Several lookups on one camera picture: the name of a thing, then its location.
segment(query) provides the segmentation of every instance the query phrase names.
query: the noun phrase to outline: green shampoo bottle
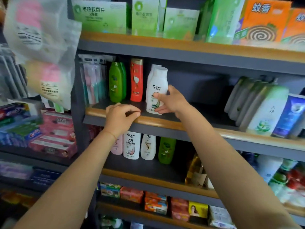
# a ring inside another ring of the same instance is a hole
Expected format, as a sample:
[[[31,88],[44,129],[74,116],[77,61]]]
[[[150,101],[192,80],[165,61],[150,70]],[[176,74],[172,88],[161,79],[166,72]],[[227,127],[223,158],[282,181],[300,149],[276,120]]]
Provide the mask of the green shampoo bottle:
[[[119,62],[112,62],[109,69],[109,97],[114,103],[123,99],[123,71]]]
[[[175,151],[176,139],[161,137],[159,147],[159,162],[169,165],[173,160],[173,153]]]
[[[120,62],[120,64],[123,72],[123,100],[124,100],[126,98],[126,92],[127,92],[127,74],[124,63]]]

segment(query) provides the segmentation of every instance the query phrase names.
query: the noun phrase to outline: hand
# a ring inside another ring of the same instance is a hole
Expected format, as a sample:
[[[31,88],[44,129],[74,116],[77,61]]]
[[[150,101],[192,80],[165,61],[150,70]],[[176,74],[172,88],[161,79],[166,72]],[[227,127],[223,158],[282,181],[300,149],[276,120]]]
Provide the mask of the hand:
[[[112,133],[118,138],[127,132],[133,121],[140,116],[141,110],[131,104],[116,103],[106,108],[105,131]]]
[[[155,92],[154,97],[162,101],[164,105],[155,109],[155,112],[160,114],[174,112],[175,115],[179,118],[179,113],[188,107],[190,104],[186,101],[184,96],[172,85],[168,86],[170,95],[166,96]]]

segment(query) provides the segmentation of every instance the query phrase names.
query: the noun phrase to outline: left hand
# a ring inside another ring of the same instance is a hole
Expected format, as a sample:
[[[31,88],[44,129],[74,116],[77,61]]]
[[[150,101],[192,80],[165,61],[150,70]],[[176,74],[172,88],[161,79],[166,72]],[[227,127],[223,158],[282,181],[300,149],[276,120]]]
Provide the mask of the left hand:
[[[127,132],[133,121],[141,114],[141,110],[131,104],[116,103],[106,108],[106,124],[105,131],[112,133],[118,138]]]

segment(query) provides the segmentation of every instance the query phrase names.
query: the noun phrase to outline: pink shampoo bottle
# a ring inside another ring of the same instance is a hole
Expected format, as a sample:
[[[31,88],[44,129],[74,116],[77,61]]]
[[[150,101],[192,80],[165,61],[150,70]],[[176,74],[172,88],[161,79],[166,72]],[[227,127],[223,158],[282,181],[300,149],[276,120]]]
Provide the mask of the pink shampoo bottle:
[[[120,135],[114,146],[110,150],[115,155],[121,155],[123,153],[123,135]]]

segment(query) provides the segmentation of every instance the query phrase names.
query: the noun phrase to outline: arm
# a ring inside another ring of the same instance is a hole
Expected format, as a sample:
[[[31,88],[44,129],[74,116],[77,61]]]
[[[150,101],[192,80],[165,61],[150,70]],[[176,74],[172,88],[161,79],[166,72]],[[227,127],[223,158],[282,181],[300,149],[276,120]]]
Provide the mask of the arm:
[[[128,117],[125,113],[136,111]],[[80,228],[115,139],[140,115],[132,105],[106,108],[106,125],[88,148],[17,222],[14,229]]]
[[[300,228],[258,173],[183,95],[169,86],[159,113],[174,112],[185,127],[219,197],[237,228]]]

